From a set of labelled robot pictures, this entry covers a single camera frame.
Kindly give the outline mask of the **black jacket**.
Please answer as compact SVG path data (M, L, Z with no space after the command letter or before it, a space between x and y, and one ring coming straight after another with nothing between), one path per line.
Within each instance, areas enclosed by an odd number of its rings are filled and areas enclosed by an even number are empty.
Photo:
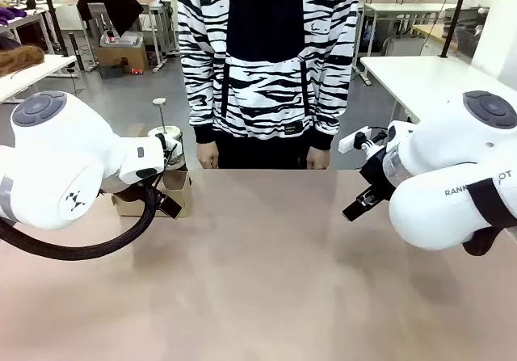
M130 30L144 11L137 0L78 0L77 8L84 22L92 19L88 7L91 3L102 3L105 6L111 24L120 36Z

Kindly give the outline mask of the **brown cardboard cup carrier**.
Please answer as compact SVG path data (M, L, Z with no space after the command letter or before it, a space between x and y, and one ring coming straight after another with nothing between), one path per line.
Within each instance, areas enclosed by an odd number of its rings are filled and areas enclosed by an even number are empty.
M181 207L178 215L174 218L190 216L192 206L191 178L186 170L166 171L158 184L158 190L168 195ZM140 199L127 202L112 195L111 201L120 216L139 217L144 210L144 202Z

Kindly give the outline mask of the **person right hand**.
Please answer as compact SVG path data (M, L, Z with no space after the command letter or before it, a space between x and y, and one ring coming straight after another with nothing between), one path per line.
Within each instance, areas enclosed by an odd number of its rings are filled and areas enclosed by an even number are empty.
M219 150L216 142L198 144L197 159L204 169L217 169L219 166Z

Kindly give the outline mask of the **small black floor box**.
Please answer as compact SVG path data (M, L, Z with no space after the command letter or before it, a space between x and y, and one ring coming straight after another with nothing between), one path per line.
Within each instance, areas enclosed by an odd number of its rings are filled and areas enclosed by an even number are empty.
M100 77L103 80L122 78L124 76L124 68L121 66L99 66L97 68Z

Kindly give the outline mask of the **grey plastic bin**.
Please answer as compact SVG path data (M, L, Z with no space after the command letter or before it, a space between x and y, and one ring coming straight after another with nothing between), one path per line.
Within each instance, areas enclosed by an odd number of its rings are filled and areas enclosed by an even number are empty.
M143 41L143 33L139 31L126 31L120 36L114 30L106 30L101 35L99 45L104 48L139 48Z

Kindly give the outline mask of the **brown cardboard box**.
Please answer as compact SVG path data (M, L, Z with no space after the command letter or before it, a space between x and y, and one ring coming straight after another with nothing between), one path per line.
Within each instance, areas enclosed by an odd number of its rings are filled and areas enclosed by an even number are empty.
M101 66L121 66L124 73L149 68L149 62L144 46L133 47L99 47L96 49L98 63Z

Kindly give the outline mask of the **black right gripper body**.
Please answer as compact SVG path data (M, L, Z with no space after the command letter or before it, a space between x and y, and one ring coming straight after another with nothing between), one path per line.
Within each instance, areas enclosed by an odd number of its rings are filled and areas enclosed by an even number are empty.
M386 155L385 147L371 156L359 171L363 178L370 184L363 192L366 197L375 200L390 200L395 192L395 186L388 180L384 169L383 161Z

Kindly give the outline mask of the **person left hand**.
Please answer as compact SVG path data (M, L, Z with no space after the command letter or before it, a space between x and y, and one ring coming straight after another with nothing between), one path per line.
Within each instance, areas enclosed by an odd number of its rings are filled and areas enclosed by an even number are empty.
M306 157L307 170L326 170L330 165L330 151L310 147Z

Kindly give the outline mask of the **black tripod pole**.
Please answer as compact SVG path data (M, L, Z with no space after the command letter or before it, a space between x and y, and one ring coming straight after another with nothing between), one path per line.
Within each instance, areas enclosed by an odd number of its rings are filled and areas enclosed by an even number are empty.
M54 31L56 32L57 42L58 42L58 44L60 46L60 49L61 49L61 55L64 56L64 57L67 57L69 54L68 54L67 47L65 45L65 41L63 39L63 35L61 33L60 25L59 25L59 22L58 22L58 19L57 19L57 14L56 14L56 8L53 5L53 0L45 0L45 1L47 3L47 6L48 6L48 12L49 12L49 14L51 16L51 19L52 19Z
M445 43L443 44L442 52L439 55L440 58L448 57L448 50L449 50L451 42L452 42L452 37L454 34L454 30L456 28L458 19L460 17L460 12L461 12L461 8L463 6L463 2L464 2L464 0L457 1L456 8L455 8L454 14L452 16L452 21L451 21L449 29L448 29L448 34L446 36Z

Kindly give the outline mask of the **person right forearm zebra sleeve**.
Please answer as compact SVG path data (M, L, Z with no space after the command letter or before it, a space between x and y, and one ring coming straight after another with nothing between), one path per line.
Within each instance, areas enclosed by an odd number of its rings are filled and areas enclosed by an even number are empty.
M216 67L210 52L196 44L182 46L181 65L187 101L190 105L189 124L195 132L196 143L203 145L214 141L214 79Z

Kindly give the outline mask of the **purple cloth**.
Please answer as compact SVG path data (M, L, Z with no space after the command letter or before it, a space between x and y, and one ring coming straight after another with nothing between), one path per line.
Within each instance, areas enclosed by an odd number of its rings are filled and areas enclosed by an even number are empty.
M24 18L27 15L25 10L15 7L0 7L0 25L6 26L11 20Z

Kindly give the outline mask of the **white table with brown fur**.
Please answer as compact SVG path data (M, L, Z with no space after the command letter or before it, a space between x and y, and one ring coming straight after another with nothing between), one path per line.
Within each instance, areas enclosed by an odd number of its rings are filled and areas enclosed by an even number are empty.
M44 62L0 77L0 103L16 103L15 96L47 77L61 76L59 72L77 60L76 56L45 54Z

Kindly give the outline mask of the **person in zebra hoodie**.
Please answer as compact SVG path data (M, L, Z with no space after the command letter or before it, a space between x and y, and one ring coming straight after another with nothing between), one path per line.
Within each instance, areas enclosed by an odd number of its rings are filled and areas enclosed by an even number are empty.
M359 0L177 0L179 47L214 58L217 169L307 170L323 61Z

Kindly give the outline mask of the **person left forearm zebra sleeve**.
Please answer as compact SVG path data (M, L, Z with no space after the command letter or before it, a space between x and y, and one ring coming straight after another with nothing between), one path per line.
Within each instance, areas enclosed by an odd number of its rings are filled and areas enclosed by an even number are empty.
M329 151L338 132L340 117L347 109L353 56L353 44L336 44L323 61L310 136L310 146L315 149Z

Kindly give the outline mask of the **brown fur bundle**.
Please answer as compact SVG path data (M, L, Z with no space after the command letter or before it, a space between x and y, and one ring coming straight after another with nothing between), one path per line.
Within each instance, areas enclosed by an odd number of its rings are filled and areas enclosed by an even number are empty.
M0 51L0 77L44 62L44 51L31 45Z

